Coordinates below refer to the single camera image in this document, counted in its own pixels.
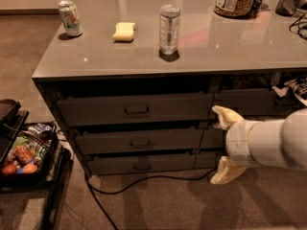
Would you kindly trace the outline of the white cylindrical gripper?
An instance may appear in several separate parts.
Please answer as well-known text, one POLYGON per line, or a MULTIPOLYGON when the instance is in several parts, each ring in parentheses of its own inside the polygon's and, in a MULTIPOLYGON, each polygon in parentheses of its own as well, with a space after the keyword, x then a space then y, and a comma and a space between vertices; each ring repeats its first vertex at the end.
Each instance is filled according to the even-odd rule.
POLYGON ((219 122, 216 127, 228 130, 225 147, 229 156, 221 157, 217 172, 210 179, 210 183, 224 185, 241 176, 246 168, 256 166, 248 144, 248 136, 255 122, 244 120, 239 113, 224 106, 214 105, 212 111, 218 115, 219 122))

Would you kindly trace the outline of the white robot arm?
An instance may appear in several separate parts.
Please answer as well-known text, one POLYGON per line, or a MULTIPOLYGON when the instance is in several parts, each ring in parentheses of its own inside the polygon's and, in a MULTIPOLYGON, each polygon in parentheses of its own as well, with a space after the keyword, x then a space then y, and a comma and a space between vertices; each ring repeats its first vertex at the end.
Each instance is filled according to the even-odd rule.
POLYGON ((252 121, 227 107, 214 105, 220 127, 226 131, 225 149, 210 183, 223 185, 247 168, 277 167, 307 170, 307 109, 286 119, 252 121))

